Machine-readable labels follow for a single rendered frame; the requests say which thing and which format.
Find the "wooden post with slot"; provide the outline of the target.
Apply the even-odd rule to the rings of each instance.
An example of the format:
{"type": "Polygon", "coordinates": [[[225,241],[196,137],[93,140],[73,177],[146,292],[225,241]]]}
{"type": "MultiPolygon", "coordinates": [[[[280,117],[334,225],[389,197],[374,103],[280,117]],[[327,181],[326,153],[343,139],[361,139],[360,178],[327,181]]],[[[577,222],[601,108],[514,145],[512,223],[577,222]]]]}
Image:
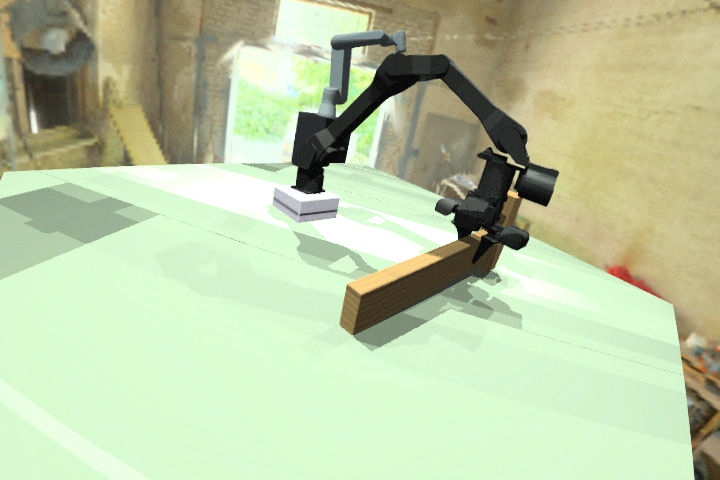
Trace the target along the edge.
{"type": "MultiPolygon", "coordinates": [[[[518,194],[515,194],[513,192],[508,191],[508,199],[507,202],[504,202],[503,208],[501,210],[501,213],[499,216],[500,219],[497,221],[498,225],[501,225],[503,227],[509,227],[512,226],[515,217],[518,213],[518,209],[522,202],[522,197],[517,196],[518,194]]],[[[505,245],[498,243],[494,244],[489,248],[489,253],[486,256],[485,261],[481,264],[480,269],[488,272],[494,268],[496,268],[497,261],[499,259],[499,256],[503,250],[505,245]]]]}

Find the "brown wooden board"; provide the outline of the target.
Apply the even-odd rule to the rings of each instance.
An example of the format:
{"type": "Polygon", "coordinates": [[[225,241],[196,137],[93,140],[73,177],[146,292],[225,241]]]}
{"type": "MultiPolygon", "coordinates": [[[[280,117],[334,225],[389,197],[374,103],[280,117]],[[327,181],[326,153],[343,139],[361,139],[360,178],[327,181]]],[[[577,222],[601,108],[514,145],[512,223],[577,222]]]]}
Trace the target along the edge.
{"type": "Polygon", "coordinates": [[[347,283],[339,325],[354,335],[482,264],[489,250],[471,262],[485,234],[479,230],[347,283]]]}

